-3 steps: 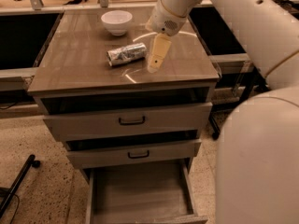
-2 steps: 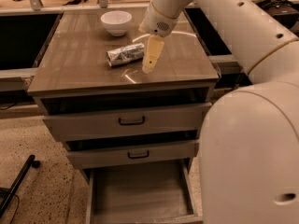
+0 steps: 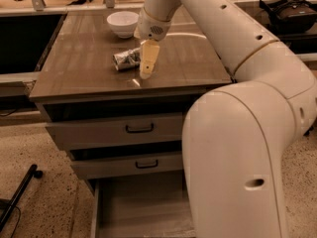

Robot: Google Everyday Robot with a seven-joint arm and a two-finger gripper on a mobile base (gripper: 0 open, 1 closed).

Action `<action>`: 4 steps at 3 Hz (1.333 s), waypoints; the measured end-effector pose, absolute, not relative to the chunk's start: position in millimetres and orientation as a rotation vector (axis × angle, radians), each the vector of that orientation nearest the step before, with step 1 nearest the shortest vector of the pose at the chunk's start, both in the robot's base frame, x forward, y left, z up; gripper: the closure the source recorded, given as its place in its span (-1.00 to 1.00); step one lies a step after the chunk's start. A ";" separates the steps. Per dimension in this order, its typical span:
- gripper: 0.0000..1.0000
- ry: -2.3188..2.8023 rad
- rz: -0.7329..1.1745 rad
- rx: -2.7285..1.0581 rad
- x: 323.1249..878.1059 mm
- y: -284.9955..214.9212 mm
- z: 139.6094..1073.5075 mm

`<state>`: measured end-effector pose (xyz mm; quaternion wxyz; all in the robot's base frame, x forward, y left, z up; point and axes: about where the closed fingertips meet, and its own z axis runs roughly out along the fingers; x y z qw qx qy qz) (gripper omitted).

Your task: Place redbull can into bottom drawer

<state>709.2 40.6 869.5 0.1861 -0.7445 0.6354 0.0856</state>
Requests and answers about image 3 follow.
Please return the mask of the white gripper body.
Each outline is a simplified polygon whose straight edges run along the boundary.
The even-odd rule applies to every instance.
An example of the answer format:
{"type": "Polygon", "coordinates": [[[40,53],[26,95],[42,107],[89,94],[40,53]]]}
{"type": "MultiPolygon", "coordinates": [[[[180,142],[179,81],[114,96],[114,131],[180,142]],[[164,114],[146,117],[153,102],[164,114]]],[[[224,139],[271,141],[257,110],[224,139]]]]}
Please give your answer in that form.
{"type": "Polygon", "coordinates": [[[151,17],[144,8],[141,9],[137,30],[142,40],[161,41],[165,38],[171,22],[157,20],[151,17]]]}

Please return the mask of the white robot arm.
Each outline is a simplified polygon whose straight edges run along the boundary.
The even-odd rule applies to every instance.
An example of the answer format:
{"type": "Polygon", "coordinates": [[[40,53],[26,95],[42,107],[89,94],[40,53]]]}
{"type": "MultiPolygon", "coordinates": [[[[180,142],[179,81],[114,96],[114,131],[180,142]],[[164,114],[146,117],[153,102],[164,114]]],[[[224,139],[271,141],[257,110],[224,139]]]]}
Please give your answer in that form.
{"type": "Polygon", "coordinates": [[[145,0],[138,24],[145,44],[165,37],[179,6],[235,79],[202,95],[183,124],[196,237],[289,238],[281,156],[316,119],[316,77],[230,0],[145,0]]]}

